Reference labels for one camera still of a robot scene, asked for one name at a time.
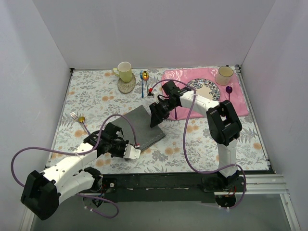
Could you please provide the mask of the grey cloth napkin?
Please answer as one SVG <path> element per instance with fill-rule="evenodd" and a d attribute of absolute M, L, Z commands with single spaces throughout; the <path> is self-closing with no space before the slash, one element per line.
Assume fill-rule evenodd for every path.
<path fill-rule="evenodd" d="M 151 116 L 148 114 L 143 105 L 125 114 L 125 117 L 132 124 L 135 130 L 136 140 L 140 145 L 141 152 L 148 149 L 166 136 L 160 127 L 156 126 L 154 128 L 150 128 Z M 129 143 L 132 144 L 135 143 L 132 129 L 124 118 L 119 117 L 111 123 L 122 128 L 124 140 L 129 140 Z"/>

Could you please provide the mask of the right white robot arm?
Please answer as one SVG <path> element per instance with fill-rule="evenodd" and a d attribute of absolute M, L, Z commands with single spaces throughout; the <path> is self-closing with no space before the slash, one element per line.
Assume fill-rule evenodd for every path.
<path fill-rule="evenodd" d="M 169 118 L 170 112 L 178 107 L 188 108 L 207 118 L 212 139 L 217 143 L 219 166 L 211 171 L 218 179 L 218 187 L 229 191 L 239 177 L 236 164 L 236 144 L 242 130 L 242 124 L 232 103 L 228 100 L 218 102 L 197 95 L 196 89 L 189 85 L 180 89 L 174 80 L 162 80 L 165 96 L 153 93 L 148 96 L 155 99 L 149 108 L 151 111 L 150 127 L 153 128 Z"/>

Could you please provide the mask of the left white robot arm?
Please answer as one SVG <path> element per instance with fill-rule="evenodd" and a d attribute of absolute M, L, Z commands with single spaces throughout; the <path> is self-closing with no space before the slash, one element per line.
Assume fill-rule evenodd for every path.
<path fill-rule="evenodd" d="M 129 141 L 122 138 L 122 129 L 108 123 L 85 139 L 73 156 L 62 159 L 42 172 L 32 171 L 24 186 L 21 202 L 41 220 L 55 213 L 60 203 L 89 190 L 101 192 L 103 177 L 99 170 L 87 164 L 105 153 L 124 157 Z"/>

